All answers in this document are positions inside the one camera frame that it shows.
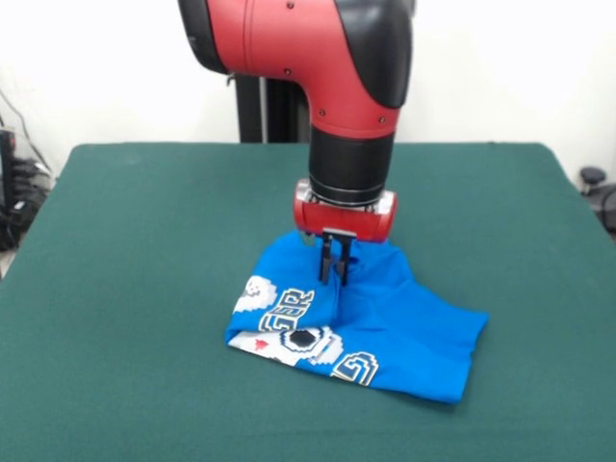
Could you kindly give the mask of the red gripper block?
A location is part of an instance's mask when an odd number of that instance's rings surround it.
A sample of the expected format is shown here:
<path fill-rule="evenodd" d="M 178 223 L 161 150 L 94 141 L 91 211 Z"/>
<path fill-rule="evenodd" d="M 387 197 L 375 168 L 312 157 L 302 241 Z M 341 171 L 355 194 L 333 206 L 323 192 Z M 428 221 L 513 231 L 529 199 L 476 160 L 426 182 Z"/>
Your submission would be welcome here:
<path fill-rule="evenodd" d="M 394 192 L 384 191 L 378 200 L 367 206 L 342 207 L 329 204 L 318 198 L 308 179 L 300 179 L 295 186 L 293 214 L 295 225 L 306 234 L 321 236 L 321 259 L 319 280 L 327 282 L 332 262 L 332 235 L 340 244 L 341 251 L 336 271 L 341 285 L 347 284 L 353 238 L 369 243 L 382 243 L 388 239 L 398 197 Z"/>

